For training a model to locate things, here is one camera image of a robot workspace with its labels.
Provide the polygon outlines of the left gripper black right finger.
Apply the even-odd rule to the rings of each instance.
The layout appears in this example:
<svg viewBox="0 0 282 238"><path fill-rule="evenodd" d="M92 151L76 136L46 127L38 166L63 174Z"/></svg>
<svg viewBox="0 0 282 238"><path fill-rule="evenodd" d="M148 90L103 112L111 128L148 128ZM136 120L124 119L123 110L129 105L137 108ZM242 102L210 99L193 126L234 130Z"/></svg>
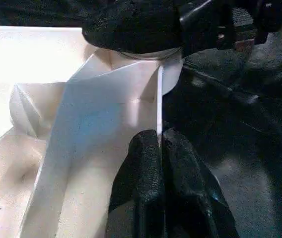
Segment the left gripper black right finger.
<svg viewBox="0 0 282 238"><path fill-rule="evenodd" d="M190 141L170 128L162 135L162 153L168 236L239 237L217 178Z"/></svg>

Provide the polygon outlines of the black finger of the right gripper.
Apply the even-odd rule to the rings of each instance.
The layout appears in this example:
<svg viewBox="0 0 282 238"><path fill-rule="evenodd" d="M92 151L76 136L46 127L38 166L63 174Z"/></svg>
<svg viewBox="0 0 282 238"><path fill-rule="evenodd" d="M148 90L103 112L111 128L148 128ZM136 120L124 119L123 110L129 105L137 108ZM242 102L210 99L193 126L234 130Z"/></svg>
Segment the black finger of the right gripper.
<svg viewBox="0 0 282 238"><path fill-rule="evenodd" d="M118 0L88 17L82 28L89 44L132 54L178 48L180 31L171 0Z"/></svg>

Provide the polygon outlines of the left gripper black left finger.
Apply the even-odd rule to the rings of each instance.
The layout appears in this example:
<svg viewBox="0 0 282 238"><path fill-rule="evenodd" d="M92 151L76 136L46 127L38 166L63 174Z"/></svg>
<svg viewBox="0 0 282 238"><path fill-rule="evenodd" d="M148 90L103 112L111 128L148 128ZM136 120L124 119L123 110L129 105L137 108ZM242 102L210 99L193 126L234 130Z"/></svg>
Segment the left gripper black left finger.
<svg viewBox="0 0 282 238"><path fill-rule="evenodd" d="M155 130L136 134L113 181L106 238L162 238L165 233L162 159Z"/></svg>

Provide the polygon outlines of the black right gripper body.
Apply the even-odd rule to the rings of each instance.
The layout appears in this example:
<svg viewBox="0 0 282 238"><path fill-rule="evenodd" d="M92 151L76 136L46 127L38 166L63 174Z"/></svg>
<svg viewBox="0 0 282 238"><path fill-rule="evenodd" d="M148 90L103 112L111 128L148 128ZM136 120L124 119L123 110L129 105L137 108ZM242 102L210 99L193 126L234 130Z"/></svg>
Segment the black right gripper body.
<svg viewBox="0 0 282 238"><path fill-rule="evenodd" d="M282 0L180 0L178 17L184 56L235 49L263 44L282 28Z"/></svg>

